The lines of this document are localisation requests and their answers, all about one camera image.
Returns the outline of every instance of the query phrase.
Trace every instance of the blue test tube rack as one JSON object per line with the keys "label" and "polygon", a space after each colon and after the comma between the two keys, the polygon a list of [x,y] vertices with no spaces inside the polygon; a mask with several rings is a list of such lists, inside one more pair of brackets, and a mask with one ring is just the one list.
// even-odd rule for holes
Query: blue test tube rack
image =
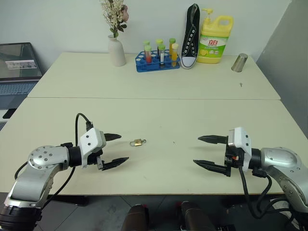
{"label": "blue test tube rack", "polygon": [[147,72],[147,71],[163,71],[163,70],[170,70],[170,69],[178,69],[180,68],[179,65],[179,55],[177,57],[176,65],[172,66],[172,60],[169,54],[169,50],[165,50],[165,58],[164,58],[164,67],[160,66],[160,59],[157,56],[157,51],[151,51],[152,62],[148,64],[145,60],[144,51],[141,51],[135,58],[136,61],[136,69],[138,72]]}

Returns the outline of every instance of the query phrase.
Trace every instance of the robotic arm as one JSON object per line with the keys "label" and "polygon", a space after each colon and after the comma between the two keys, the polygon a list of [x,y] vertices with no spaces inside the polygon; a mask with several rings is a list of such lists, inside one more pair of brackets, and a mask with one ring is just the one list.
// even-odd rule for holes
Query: robotic arm
{"label": "robotic arm", "polygon": [[196,164],[228,177],[231,176],[231,167],[239,168],[240,173],[252,169],[257,177],[270,175],[282,188],[297,221],[308,226],[308,169],[295,152],[282,147],[252,149],[251,140],[243,128],[230,130],[227,137],[211,135],[198,139],[225,144],[225,166],[205,160],[194,160]]}
{"label": "robotic arm", "polygon": [[41,146],[33,150],[26,169],[17,178],[9,192],[0,213],[0,230],[30,231],[41,219],[41,211],[47,204],[53,177],[69,167],[97,164],[99,170],[107,170],[125,162],[128,157],[115,159],[110,163],[101,160],[106,141],[119,139],[117,134],[104,134],[87,122],[87,132],[79,139],[78,146],[72,143],[61,146]]}

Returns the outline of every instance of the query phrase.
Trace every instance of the laptop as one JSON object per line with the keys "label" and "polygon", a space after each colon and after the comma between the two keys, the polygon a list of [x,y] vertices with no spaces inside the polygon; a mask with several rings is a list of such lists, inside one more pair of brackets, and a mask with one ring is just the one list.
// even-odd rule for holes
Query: laptop
{"label": "laptop", "polygon": [[0,110],[17,108],[41,77],[31,43],[0,44]]}

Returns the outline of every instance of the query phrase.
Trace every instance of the laptop screen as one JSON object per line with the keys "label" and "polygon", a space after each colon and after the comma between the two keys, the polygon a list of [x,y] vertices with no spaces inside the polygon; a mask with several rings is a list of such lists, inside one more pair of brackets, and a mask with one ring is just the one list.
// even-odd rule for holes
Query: laptop screen
{"label": "laptop screen", "polygon": [[0,82],[35,81],[41,77],[31,43],[0,44]]}

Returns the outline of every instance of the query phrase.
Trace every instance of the yellow detergent bottle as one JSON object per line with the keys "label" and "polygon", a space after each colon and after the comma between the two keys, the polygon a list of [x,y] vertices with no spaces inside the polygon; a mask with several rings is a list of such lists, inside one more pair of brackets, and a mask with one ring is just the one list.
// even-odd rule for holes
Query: yellow detergent bottle
{"label": "yellow detergent bottle", "polygon": [[233,17],[221,15],[212,22],[209,16],[213,10],[202,10],[207,12],[207,17],[204,19],[201,29],[197,62],[216,64],[220,62],[226,47],[233,26]]}

